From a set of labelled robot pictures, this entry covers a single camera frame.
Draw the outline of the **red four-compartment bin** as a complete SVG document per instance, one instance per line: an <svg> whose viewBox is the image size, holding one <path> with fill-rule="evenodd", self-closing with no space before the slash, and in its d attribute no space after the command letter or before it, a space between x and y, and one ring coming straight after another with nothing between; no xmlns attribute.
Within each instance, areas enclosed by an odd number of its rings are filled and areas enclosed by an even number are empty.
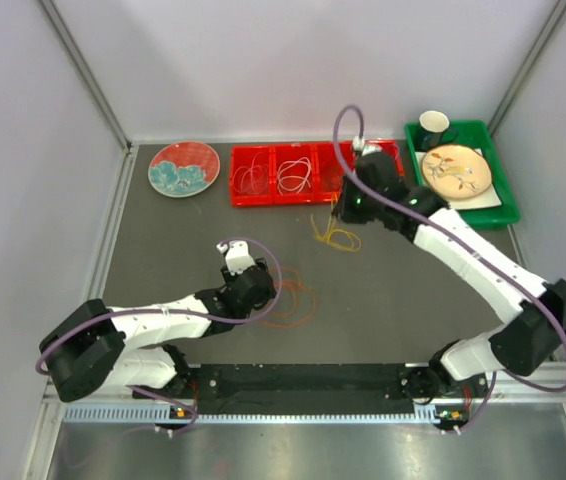
<svg viewBox="0 0 566 480"><path fill-rule="evenodd" d="M330 142L236 146L229 192L234 207L324 204L336 199L343 169Z"/></svg>

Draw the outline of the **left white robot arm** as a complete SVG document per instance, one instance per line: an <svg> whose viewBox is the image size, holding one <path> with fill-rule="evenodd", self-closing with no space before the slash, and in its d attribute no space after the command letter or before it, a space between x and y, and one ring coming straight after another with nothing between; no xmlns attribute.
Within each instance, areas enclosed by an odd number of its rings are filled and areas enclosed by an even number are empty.
<svg viewBox="0 0 566 480"><path fill-rule="evenodd" d="M221 273L222 286L167 304L124 309L101 299L83 302L39 345L60 400L69 403L122 386L183 394L189 366L173 341L229 332L276 295L262 258L242 273L227 268Z"/></svg>

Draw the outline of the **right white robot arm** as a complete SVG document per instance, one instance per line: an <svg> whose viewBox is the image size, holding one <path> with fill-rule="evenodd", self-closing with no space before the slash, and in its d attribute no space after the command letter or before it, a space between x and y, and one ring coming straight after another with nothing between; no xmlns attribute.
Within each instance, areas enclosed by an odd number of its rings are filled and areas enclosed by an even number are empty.
<svg viewBox="0 0 566 480"><path fill-rule="evenodd" d="M433 355L425 372L434 391L450 396L467 379L497 371L533 387L530 376L566 347L566 280L549 282L512 261L440 195L408 187L387 153L362 150L354 163L336 158L343 179L334 216L351 224L377 221L400 234L468 284L501 322Z"/></svg>

